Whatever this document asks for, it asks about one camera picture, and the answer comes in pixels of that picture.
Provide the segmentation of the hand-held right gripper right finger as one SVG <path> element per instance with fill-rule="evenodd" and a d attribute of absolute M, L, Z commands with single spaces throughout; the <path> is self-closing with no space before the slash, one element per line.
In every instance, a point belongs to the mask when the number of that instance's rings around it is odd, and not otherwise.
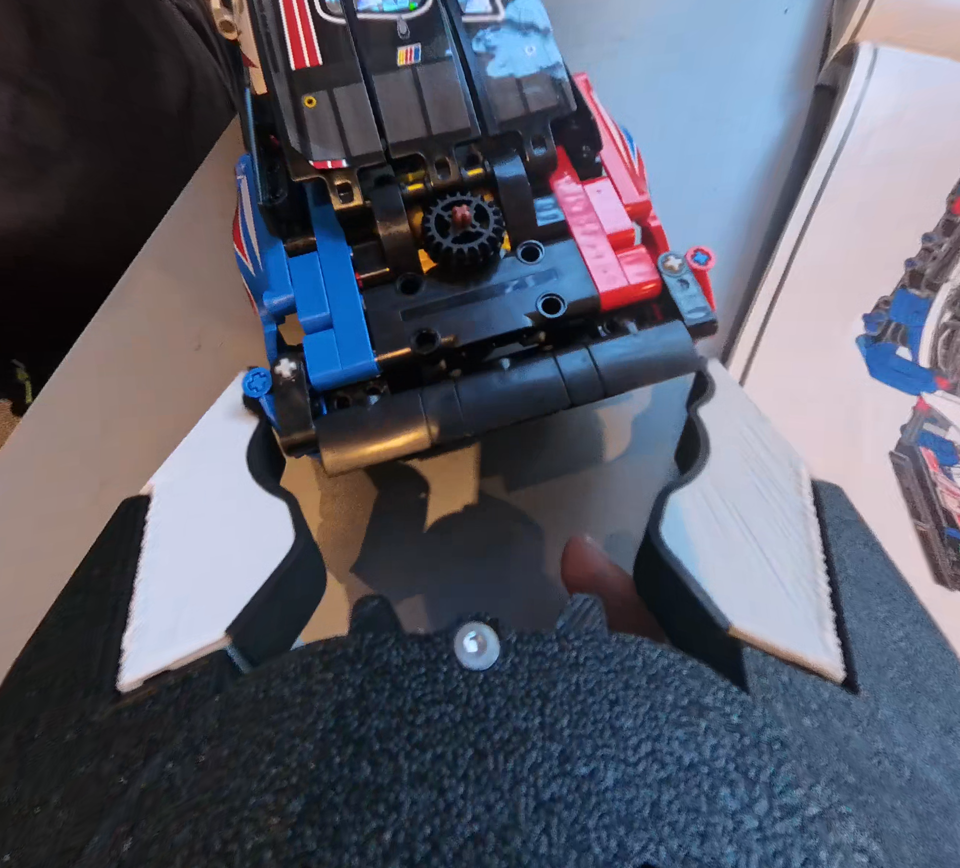
<path fill-rule="evenodd" d="M 633 569 L 666 642 L 743 690 L 746 648 L 844 685 L 810 473 L 715 360 L 694 377 L 675 465 Z"/>

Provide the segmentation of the person's right hand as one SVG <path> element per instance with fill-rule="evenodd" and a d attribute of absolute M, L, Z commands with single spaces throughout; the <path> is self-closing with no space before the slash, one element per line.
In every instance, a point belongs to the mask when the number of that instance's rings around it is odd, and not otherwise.
<path fill-rule="evenodd" d="M 611 632 L 666 642 L 666 633 L 641 598 L 632 575 L 593 538 L 578 535 L 566 542 L 560 556 L 560 580 L 571 596 L 599 600 Z"/>

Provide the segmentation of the instruction booklet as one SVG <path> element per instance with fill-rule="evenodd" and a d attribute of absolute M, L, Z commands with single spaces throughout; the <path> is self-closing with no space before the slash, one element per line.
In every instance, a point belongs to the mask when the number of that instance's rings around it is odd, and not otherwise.
<path fill-rule="evenodd" d="M 728 369 L 958 592 L 958 0 L 833 0 L 829 124 Z"/>

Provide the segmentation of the person's dark sweater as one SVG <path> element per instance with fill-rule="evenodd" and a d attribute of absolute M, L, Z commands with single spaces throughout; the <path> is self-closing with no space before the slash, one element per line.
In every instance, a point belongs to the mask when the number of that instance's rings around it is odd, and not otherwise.
<path fill-rule="evenodd" d="M 203 0 L 1 0 L 1 398 L 22 417 L 237 113 Z"/>

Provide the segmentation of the toy brick race car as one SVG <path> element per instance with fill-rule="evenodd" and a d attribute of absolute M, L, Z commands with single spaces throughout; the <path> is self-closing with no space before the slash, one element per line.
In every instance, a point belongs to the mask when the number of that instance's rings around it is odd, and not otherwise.
<path fill-rule="evenodd" d="M 208 0 L 238 49 L 246 406 L 329 476 L 697 372 L 713 255 L 543 0 Z"/>

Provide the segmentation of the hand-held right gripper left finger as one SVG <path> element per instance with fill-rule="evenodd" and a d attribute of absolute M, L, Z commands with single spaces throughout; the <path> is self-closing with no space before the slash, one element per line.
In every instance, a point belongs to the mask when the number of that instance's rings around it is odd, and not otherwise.
<path fill-rule="evenodd" d="M 237 374 L 155 471 L 116 674 L 121 694 L 218 652 L 242 672 L 305 645 L 328 586 L 261 406 Z"/>

